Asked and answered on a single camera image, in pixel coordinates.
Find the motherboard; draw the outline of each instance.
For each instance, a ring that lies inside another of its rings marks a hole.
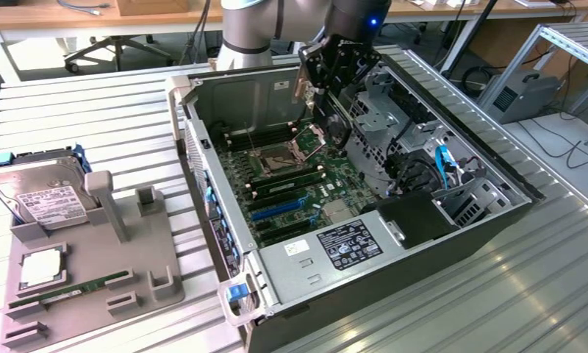
[[[219,147],[224,172],[258,243],[270,246],[360,214],[379,191],[314,124]]]

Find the blue pcie slot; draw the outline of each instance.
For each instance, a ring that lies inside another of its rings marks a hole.
[[[255,212],[251,216],[251,221],[260,221],[262,219],[267,219],[286,212],[300,210],[306,205],[307,197],[308,196],[302,197],[299,200],[288,202],[287,204],[282,204],[280,206],[274,207],[266,211]]]

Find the hard drive label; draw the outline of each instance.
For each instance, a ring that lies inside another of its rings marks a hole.
[[[16,197],[43,226],[86,215],[86,207],[72,186],[23,193]]]
[[[334,267],[340,271],[383,254],[362,220],[318,235]]]

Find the sticker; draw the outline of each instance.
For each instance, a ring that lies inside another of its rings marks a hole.
[[[287,256],[292,256],[292,255],[296,255],[299,252],[308,251],[310,245],[307,244],[307,240],[303,239],[303,240],[295,241],[291,244],[287,244],[284,246],[284,248],[286,248]]]
[[[318,238],[334,267],[340,271],[383,254],[362,220],[320,233]]]
[[[268,192],[270,193],[275,193],[276,191],[282,191],[282,190],[290,189],[294,186],[295,186],[295,183],[291,182],[290,184],[286,184],[286,185],[278,186],[276,188],[272,188],[271,190],[268,190]]]
[[[72,186],[23,193],[16,198],[43,226],[86,216],[86,207]]]
[[[290,81],[275,82],[275,90],[286,90],[291,87]]]
[[[327,192],[327,190],[324,190],[324,186],[323,186],[323,185],[319,186],[319,189],[320,189],[320,192],[323,193],[323,196],[324,196],[324,197],[328,197],[328,196],[330,196],[330,193]]]

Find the office chair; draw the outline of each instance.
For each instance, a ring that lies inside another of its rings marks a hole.
[[[160,57],[166,58],[166,65],[172,66],[175,64],[175,60],[172,59],[172,55],[163,50],[152,48],[150,46],[144,46],[142,43],[132,40],[132,38],[139,37],[139,35],[112,35],[107,37],[104,40],[98,41],[96,37],[90,38],[91,46],[86,49],[80,49],[79,51],[71,53],[66,56],[66,70],[76,74],[79,72],[79,65],[74,63],[75,60],[83,59],[92,61],[95,63],[104,63],[104,60],[96,59],[94,57],[88,57],[87,55],[99,50],[107,49],[108,46],[115,47],[115,55],[116,55],[116,71],[122,71],[122,54],[123,54],[123,46],[131,46],[132,48],[146,51],[147,53],[155,54]],[[154,36],[147,35],[147,43],[155,43]]]

